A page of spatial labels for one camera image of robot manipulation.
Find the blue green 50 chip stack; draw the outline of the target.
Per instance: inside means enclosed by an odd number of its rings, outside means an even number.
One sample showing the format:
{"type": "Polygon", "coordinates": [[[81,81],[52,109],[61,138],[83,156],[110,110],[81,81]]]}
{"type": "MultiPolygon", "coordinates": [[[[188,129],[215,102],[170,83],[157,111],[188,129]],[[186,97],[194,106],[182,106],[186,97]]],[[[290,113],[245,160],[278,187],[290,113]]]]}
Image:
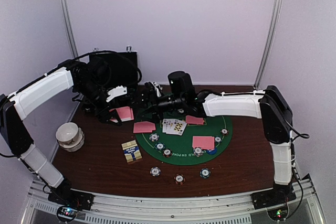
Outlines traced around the blue green 50 chip stack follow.
{"type": "Polygon", "coordinates": [[[200,177],[203,179],[209,178],[211,175],[211,171],[208,168],[202,168],[200,171],[200,177]]]}

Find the red black 100 chip stack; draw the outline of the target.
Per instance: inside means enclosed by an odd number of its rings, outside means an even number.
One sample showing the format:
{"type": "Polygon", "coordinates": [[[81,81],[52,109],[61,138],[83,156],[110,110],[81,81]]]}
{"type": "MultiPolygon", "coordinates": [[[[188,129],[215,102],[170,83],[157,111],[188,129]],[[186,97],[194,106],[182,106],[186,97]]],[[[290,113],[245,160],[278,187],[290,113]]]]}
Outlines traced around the red black 100 chip stack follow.
{"type": "Polygon", "coordinates": [[[182,185],[185,183],[185,177],[182,174],[177,174],[174,177],[174,181],[177,185],[182,185]]]}

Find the pink playing card deck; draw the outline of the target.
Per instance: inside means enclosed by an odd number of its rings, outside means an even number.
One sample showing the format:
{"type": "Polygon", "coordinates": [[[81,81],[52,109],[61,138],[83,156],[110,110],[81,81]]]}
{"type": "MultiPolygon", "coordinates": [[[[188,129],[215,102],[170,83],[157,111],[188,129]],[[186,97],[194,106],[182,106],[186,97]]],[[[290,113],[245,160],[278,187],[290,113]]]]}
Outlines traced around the pink playing card deck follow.
{"type": "Polygon", "coordinates": [[[116,111],[122,122],[134,120],[133,109],[129,106],[124,106],[116,109],[111,109],[110,112],[116,111]]]}

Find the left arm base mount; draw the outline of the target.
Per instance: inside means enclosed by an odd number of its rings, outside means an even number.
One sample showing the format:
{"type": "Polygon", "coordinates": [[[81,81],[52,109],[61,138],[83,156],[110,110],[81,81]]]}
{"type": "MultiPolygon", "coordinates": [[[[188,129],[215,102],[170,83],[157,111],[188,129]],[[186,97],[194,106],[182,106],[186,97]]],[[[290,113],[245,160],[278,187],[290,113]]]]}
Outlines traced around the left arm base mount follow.
{"type": "Polygon", "coordinates": [[[94,195],[76,191],[69,187],[64,187],[52,189],[51,194],[48,196],[48,200],[82,211],[91,209],[94,195]]]}

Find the pink cards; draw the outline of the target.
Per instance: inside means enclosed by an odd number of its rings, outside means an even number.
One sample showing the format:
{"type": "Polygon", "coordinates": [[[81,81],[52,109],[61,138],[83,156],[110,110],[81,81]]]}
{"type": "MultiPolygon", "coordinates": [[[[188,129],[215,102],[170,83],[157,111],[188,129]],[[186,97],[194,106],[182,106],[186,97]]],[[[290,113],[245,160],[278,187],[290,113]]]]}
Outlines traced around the pink cards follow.
{"type": "Polygon", "coordinates": [[[213,150],[215,148],[215,138],[213,136],[193,136],[192,148],[203,150],[213,150]]]}
{"type": "Polygon", "coordinates": [[[198,117],[194,117],[191,115],[187,115],[185,117],[185,121],[187,124],[190,124],[190,125],[203,125],[204,124],[203,118],[198,118],[198,117]]]}
{"type": "Polygon", "coordinates": [[[148,121],[142,121],[142,122],[136,122],[133,126],[133,133],[152,133],[156,130],[155,123],[148,122],[148,121]]]}

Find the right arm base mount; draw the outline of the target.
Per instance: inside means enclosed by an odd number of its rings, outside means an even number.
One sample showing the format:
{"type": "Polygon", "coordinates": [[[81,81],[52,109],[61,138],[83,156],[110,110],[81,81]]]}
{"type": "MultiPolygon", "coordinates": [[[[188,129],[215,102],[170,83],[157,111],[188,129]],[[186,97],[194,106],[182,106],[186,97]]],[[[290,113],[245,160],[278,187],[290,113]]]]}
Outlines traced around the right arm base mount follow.
{"type": "Polygon", "coordinates": [[[285,204],[296,199],[292,183],[289,185],[273,184],[269,190],[259,191],[251,194],[254,209],[269,208],[276,205],[285,204]]]}

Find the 10 chips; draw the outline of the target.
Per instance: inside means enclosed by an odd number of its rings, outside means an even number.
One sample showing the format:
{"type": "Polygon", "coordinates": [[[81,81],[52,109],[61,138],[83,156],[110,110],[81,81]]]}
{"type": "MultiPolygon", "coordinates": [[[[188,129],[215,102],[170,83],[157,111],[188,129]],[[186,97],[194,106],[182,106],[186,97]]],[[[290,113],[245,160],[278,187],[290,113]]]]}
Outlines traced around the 10 chips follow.
{"type": "Polygon", "coordinates": [[[160,136],[157,133],[152,133],[152,134],[149,135],[149,140],[151,142],[156,142],[156,141],[159,140],[159,138],[160,138],[160,136]]]}
{"type": "Polygon", "coordinates": [[[196,147],[193,149],[193,154],[195,157],[200,157],[203,155],[203,150],[200,147],[196,147]]]}

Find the blue white 10 chip stack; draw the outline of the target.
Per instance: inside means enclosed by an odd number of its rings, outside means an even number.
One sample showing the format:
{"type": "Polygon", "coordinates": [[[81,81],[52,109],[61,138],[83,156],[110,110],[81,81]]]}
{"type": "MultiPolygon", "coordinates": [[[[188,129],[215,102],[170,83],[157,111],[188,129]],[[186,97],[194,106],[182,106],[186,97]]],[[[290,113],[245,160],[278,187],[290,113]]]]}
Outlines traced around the blue white 10 chip stack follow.
{"type": "Polygon", "coordinates": [[[151,174],[153,177],[160,176],[160,174],[161,174],[161,170],[160,170],[159,167],[154,166],[154,167],[152,167],[152,168],[150,169],[150,174],[151,174]]]}

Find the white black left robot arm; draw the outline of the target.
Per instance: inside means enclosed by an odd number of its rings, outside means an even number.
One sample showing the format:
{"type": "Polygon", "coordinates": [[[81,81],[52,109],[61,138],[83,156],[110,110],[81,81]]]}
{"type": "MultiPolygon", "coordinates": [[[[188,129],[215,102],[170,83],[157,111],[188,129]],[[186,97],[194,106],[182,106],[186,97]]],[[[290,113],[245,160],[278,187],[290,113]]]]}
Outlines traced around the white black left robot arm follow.
{"type": "Polygon", "coordinates": [[[116,118],[116,125],[121,125],[117,111],[112,108],[112,101],[126,94],[127,88],[117,86],[106,90],[98,81],[99,75],[91,71],[90,66],[81,62],[80,57],[68,59],[12,94],[1,94],[1,136],[11,151],[9,155],[1,156],[19,159],[40,177],[64,205],[71,205],[75,201],[75,192],[71,190],[70,182],[36,147],[23,121],[49,99],[73,88],[94,106],[100,122],[110,124],[111,118],[116,118]]]}

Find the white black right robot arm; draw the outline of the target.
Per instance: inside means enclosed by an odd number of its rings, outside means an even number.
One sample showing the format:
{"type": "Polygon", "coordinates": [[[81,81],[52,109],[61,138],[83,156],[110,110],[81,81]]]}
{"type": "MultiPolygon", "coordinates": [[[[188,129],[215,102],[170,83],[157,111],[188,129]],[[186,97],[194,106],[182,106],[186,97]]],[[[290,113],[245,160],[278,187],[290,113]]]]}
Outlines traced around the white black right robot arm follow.
{"type": "Polygon", "coordinates": [[[171,94],[158,96],[150,82],[145,84],[141,101],[146,109],[139,114],[151,122],[159,122],[163,114],[183,110],[187,115],[205,118],[215,116],[247,116],[261,119],[266,140],[272,148],[274,184],[269,192],[272,203],[279,204],[292,192],[295,147],[297,138],[308,139],[293,126],[292,109],[275,86],[249,92],[218,93],[209,89],[171,87],[171,94]]]}

